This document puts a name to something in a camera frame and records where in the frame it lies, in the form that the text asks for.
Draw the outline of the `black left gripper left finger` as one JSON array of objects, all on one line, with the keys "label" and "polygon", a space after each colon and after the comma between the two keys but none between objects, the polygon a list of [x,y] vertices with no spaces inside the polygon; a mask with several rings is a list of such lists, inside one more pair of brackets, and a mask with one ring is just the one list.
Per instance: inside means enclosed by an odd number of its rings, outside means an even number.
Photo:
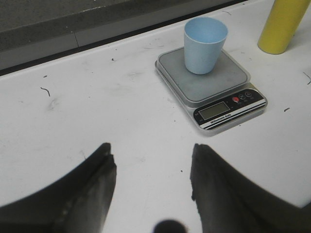
[{"label": "black left gripper left finger", "polygon": [[100,233],[116,185],[111,145],[44,189],[0,208],[2,233]]}]

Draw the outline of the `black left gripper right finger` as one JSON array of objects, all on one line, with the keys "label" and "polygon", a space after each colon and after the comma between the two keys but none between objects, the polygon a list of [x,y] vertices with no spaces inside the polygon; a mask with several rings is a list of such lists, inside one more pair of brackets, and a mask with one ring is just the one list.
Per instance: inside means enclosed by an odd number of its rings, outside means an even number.
[{"label": "black left gripper right finger", "polygon": [[311,205],[295,207],[265,191],[208,145],[195,144],[192,199],[204,233],[309,233]]}]

